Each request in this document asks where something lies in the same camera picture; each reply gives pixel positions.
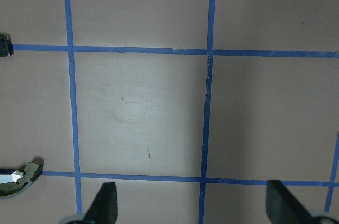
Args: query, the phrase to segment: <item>floor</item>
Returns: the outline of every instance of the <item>floor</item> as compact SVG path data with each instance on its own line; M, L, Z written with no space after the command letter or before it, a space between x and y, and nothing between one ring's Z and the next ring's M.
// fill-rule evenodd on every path
M116 181L123 223L270 223L267 179L339 216L339 0L0 0L4 223Z

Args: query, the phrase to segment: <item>metal clip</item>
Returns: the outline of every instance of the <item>metal clip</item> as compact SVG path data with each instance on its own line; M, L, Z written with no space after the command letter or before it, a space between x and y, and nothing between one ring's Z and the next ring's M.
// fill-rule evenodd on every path
M12 198L22 193L41 173L42 166L29 162L23 172L15 170L9 174L0 174L0 199Z

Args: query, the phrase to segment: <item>blue tape grid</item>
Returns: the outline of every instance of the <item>blue tape grid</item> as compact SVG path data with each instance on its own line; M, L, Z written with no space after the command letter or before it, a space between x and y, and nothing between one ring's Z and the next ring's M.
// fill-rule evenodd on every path
M208 178L207 177L209 120L210 120L210 103L211 103L212 73L213 73L214 56L339 58L339 53L338 52L318 52L318 51L269 51L269 50L220 50L220 49L214 50L213 49L214 15L215 15L215 0L209 0L207 48L206 49L75 46L73 43L71 3L70 3L70 0L65 0L67 46L33 45L33 44L14 44L13 45L13 50L59 51L59 52L66 51L68 52L70 99L71 99L71 110L72 110L74 172L43 171L42 174L45 176L61 176L61 177L74 177L75 178L76 204L77 204L78 213L82 212L81 178L104 178L104 179L115 179L115 180L145 180L145 181L172 181L172 182L200 183L199 224L203 224L205 190L206 190L207 183L260 185L260 186L265 186L267 184L266 180L240 180L240 179L231 179L231 178ZM202 145L200 177L81 173L80 160L79 160L74 52L114 52L114 53L133 52L133 53L154 53L154 54L172 54L172 55L207 55L206 99L205 99L205 107L204 107L203 145ZM337 176L338 162L339 162L339 136L337 137L337 141L336 141L331 177L330 177L329 182L283 181L283 183L288 186L328 187L325 211L329 211L331 207L333 190L335 187L339 187L339 183L335 182L336 176Z
M69 85L70 85L70 106L71 106L71 113L72 113L76 209L77 209L77 213L82 213L81 175L80 175L79 139L78 139L78 115L77 115L77 106L76 106L76 85L75 85L75 60L74 60L72 12L70 8L70 0L65 0L65 16L66 16L67 47L68 47L68 60L69 60Z

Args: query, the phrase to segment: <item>black object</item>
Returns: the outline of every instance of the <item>black object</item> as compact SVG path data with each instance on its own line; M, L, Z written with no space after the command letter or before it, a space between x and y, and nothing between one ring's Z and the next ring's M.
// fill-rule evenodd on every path
M339 224L327 216L313 217L279 180L268 180L266 213L272 224Z
M12 54L6 35L0 34L0 57L10 56Z
M103 183L83 220L68 224L115 224L118 216L115 182Z

